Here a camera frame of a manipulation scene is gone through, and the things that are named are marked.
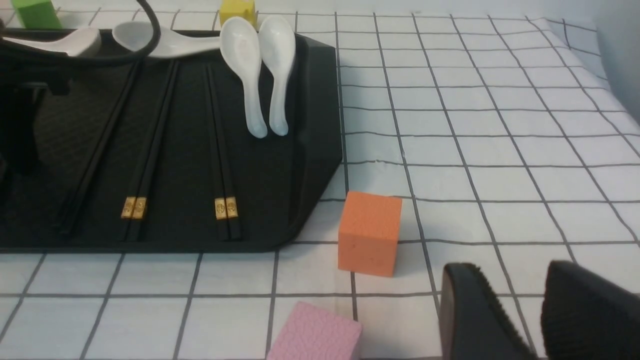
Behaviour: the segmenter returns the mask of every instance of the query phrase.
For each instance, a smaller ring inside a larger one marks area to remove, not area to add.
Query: black object
[[[34,65],[45,66],[56,71],[56,67],[114,67],[127,65],[144,59],[144,57],[149,55],[160,42],[160,23],[158,23],[158,18],[156,17],[153,9],[151,9],[147,0],[136,1],[140,4],[140,7],[147,17],[149,17],[149,22],[151,23],[152,28],[152,34],[149,42],[140,50],[107,57],[69,57],[66,53],[55,53],[53,51],[34,49],[26,45],[4,41],[0,37],[0,62],[10,61],[21,63],[24,64],[27,69]]]
[[[0,153],[20,174],[31,173],[38,163],[32,121],[35,94],[32,89],[0,86]]]
[[[640,359],[640,299],[569,261],[552,261],[542,305],[551,360]],[[536,359],[478,267],[445,265],[443,359]]]
[[[68,33],[12,31],[42,40]],[[102,37],[100,55],[126,52],[110,33]],[[0,198],[0,250],[259,252],[291,241],[342,159],[335,49],[299,35],[296,46],[285,109],[290,133],[265,139],[248,132],[242,83],[217,51],[176,61],[171,86],[170,61],[147,59],[137,71],[70,69],[70,93],[46,94],[27,119],[40,161],[30,175],[13,177]],[[263,67],[265,119],[272,87]],[[164,130],[156,131],[163,117]],[[105,132],[107,123],[113,128]],[[95,168],[87,171],[90,154]],[[88,186],[70,213],[77,216],[62,216],[72,226],[53,227],[78,179]],[[217,186],[236,198],[236,229],[215,217]],[[142,218],[123,218],[128,197],[146,198]]]
[[[7,181],[6,178],[8,177],[8,170],[9,166],[0,154],[0,189],[3,188],[3,184]]]
[[[486,277],[473,264],[444,267],[440,337],[443,359],[537,359],[522,341]]]
[[[86,160],[83,165],[84,171],[80,173],[77,184],[74,185],[67,193],[67,197],[65,198],[60,213],[53,224],[54,227],[59,227],[61,234],[71,234],[76,225],[78,213],[82,203],[84,202],[88,188],[91,185],[91,180],[95,175],[105,148],[111,139],[111,134],[117,126],[118,119],[120,118],[122,110],[127,102],[127,97],[131,92],[131,88],[133,87],[136,76],[140,71],[140,67],[141,63],[135,63],[131,66],[127,75],[126,83],[116,97],[115,102],[111,107],[111,113],[109,114],[107,121],[104,123],[104,127],[98,136],[95,137],[95,144],[90,147],[93,151],[90,151],[86,155]]]
[[[542,334],[549,359],[640,359],[640,299],[579,265],[552,261]]]

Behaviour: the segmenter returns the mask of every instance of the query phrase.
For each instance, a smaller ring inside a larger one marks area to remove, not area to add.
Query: pink block
[[[359,360],[362,325],[299,302],[267,360]]]

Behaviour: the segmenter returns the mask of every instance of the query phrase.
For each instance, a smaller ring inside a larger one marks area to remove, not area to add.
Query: spoon bowl
[[[149,22],[123,22],[113,28],[113,39],[129,51],[137,51],[145,47],[153,35],[153,27]],[[160,27],[160,41],[149,54],[150,58],[175,59],[184,56],[204,53],[220,48],[220,38],[193,38],[180,35],[175,31]]]
[[[284,136],[289,132],[285,116],[287,85],[296,56],[296,37],[282,16],[268,17],[258,35],[264,64],[273,74],[273,94],[269,108],[269,126],[274,133]]]
[[[247,128],[256,138],[264,138],[268,130],[262,116],[258,93],[262,67],[258,34],[247,20],[232,17],[222,25],[220,43],[222,58],[243,83]]]
[[[95,28],[77,29],[71,34],[63,37],[62,39],[51,42],[9,37],[4,37],[2,39],[16,44],[33,47],[39,50],[66,53],[70,57],[89,57],[96,55],[98,53],[98,50],[100,50],[100,46],[102,45],[100,30]]]

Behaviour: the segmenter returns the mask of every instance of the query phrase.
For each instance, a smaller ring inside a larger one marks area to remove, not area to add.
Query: green block
[[[11,0],[15,14],[25,29],[61,29],[51,0]]]

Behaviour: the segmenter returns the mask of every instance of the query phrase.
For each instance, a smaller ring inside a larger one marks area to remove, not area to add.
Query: grid tablecloth
[[[145,18],[58,15],[67,27]],[[11,10],[0,16],[17,24]],[[452,261],[482,268],[544,357],[550,260],[640,293],[640,127],[608,91],[595,30],[526,17],[285,16],[338,49],[345,143],[296,243],[267,254],[2,255],[0,359],[262,359],[299,300],[362,322],[363,358],[438,359]],[[215,13],[158,17],[219,29]],[[403,199],[394,278],[337,270],[348,190]]]

